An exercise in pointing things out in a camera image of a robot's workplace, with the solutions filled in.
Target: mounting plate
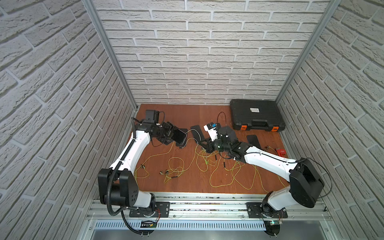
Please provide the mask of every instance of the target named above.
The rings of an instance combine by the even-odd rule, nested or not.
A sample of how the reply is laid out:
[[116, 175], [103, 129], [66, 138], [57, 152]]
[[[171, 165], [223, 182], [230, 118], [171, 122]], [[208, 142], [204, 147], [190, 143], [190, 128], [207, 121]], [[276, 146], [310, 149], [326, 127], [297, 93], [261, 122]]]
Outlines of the mounting plate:
[[[262, 212], [263, 208], [260, 206], [262, 202], [247, 202], [247, 212], [249, 218], [266, 218]], [[277, 211], [271, 218], [288, 218], [288, 214], [285, 208]]]
[[[156, 202], [157, 208], [160, 210], [160, 218], [162, 217], [168, 217], [169, 215], [169, 202]], [[151, 216], [151, 218], [157, 218], [158, 213], [155, 211], [155, 214]], [[145, 217], [143, 213], [139, 210], [131, 210], [129, 213], [129, 217]]]

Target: ventilation grille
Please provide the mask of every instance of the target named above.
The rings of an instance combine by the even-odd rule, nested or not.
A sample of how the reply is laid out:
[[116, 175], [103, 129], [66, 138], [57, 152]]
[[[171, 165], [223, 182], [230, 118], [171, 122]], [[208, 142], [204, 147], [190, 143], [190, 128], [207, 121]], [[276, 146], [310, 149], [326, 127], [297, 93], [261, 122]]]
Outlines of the ventilation grille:
[[[127, 220], [134, 229], [140, 228], [141, 220]], [[127, 229], [123, 220], [98, 220], [95, 230]], [[241, 230], [264, 231], [265, 225], [260, 220], [160, 220], [156, 230]]]

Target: white robotic arm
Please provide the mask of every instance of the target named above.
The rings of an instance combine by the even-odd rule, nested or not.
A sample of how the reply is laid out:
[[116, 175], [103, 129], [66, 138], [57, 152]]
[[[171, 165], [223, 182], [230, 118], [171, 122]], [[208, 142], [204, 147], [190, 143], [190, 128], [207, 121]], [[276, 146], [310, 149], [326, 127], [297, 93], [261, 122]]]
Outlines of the white robotic arm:
[[[136, 124], [136, 130], [121, 155], [109, 169], [102, 169], [99, 172], [100, 201], [102, 204], [107, 204], [111, 215], [116, 213], [111, 205], [154, 210], [156, 204], [154, 195], [140, 191], [134, 179], [137, 162], [152, 137], [165, 144], [185, 141], [186, 135], [180, 138], [181, 131], [172, 124], [157, 123], [159, 112], [148, 111], [146, 119]], [[324, 183], [309, 160], [287, 159], [239, 142], [232, 129], [220, 128], [219, 124], [211, 123], [204, 126], [204, 129], [209, 132], [210, 138], [200, 140], [198, 143], [208, 153], [226, 150], [227, 155], [234, 160], [262, 167], [290, 182], [290, 186], [267, 194], [262, 203], [263, 214], [266, 217], [273, 216], [276, 211], [294, 204], [314, 207]]]

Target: white brick wall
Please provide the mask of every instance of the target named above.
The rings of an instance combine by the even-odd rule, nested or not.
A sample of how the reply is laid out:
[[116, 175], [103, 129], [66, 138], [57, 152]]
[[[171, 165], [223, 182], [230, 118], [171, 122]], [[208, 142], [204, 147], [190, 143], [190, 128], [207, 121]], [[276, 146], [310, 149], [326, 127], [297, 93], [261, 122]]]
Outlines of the white brick wall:
[[296, 156], [331, 175], [324, 201], [343, 239], [384, 238], [383, 11], [342, 0], [279, 103]]
[[139, 104], [228, 104], [276, 98], [328, 1], [94, 3]]
[[78, 0], [0, 2], [0, 239], [74, 239], [132, 108]]

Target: smartphone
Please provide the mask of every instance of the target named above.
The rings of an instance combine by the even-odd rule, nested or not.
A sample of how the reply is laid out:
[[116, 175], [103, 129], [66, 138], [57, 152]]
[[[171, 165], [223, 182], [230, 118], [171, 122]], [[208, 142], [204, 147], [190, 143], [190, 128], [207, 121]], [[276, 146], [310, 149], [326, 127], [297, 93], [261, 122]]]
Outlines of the smartphone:
[[187, 134], [180, 129], [173, 129], [173, 135], [171, 137], [172, 140], [182, 145], [187, 138]]

